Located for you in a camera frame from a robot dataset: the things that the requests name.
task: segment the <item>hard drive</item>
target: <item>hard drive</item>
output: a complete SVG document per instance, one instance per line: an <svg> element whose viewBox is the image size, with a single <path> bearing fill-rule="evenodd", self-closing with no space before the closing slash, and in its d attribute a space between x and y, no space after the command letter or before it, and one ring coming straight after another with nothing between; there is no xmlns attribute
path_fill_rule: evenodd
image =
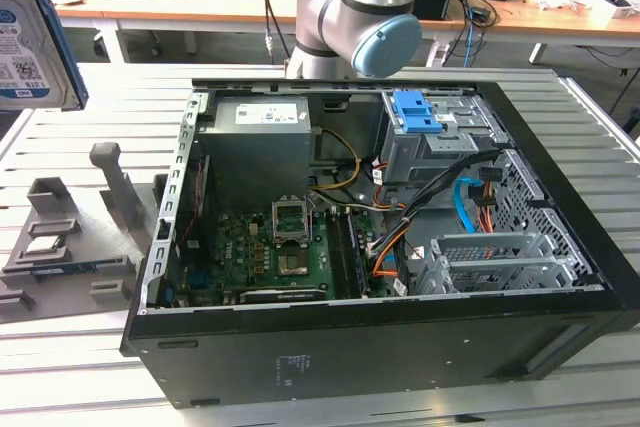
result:
<svg viewBox="0 0 640 427"><path fill-rule="evenodd" d="M88 100L50 0L0 0L0 109L83 109Z"/></svg>

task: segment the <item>power supply label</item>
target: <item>power supply label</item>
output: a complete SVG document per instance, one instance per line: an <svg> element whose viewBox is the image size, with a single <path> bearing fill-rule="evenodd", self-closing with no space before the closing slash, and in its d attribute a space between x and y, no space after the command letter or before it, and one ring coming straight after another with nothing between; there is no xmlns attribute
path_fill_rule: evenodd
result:
<svg viewBox="0 0 640 427"><path fill-rule="evenodd" d="M240 104L236 124L297 124L296 104Z"/></svg>
<svg viewBox="0 0 640 427"><path fill-rule="evenodd" d="M49 82L36 56L18 40L21 32L15 13L0 9L0 95L12 99L46 97Z"/></svg>

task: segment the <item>blue drive bay latch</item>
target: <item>blue drive bay latch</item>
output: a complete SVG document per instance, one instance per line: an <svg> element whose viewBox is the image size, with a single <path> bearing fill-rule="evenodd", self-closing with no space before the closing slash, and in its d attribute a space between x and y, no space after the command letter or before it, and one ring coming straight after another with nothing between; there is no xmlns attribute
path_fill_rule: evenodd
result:
<svg viewBox="0 0 640 427"><path fill-rule="evenodd" d="M432 106L418 90L396 90L391 97L393 111L402 120L407 134L442 132L442 124L433 116Z"/></svg>

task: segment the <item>wooden desk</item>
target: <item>wooden desk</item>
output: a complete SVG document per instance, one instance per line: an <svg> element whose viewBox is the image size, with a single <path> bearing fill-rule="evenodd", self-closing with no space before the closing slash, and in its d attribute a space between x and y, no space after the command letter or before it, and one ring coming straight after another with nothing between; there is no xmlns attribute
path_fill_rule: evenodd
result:
<svg viewBox="0 0 640 427"><path fill-rule="evenodd" d="M283 30L293 33L295 0L271 3ZM528 0L493 1L492 5L500 14L500 22L487 31L487 40L640 47L640 18L614 19L608 25L598 25L583 8L578 12L569 8L541 11ZM101 30L112 62L128 60L118 36L121 29L264 31L263 0L84 0L83 4L59 7L58 13L66 27ZM421 24L423 37L435 40L427 65L439 65L448 45L464 26L462 8L451 2L445 20ZM192 34L188 40L195 48Z"/></svg>

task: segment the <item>aluminum extrusion table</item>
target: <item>aluminum extrusion table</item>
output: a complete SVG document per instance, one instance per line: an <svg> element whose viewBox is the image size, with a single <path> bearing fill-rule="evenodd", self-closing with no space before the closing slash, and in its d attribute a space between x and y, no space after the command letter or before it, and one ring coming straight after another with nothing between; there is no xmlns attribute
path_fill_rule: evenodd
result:
<svg viewBox="0 0 640 427"><path fill-rule="evenodd" d="M83 65L82 73L91 93L84 112L24 112L0 143L0 265L28 214L34 178L105 186L88 153L95 141L109 140L120 143L133 182L150 182L169 166L192 78L283 75L260 66L109 64ZM574 82L548 70L399 75L498 82L640 269L640 149ZM138 359L120 356L125 318L115 312L0 325L0 423L406 427L479 418L491 426L611 426L640 418L638 328L597 340L543 381L176 411Z"/></svg>

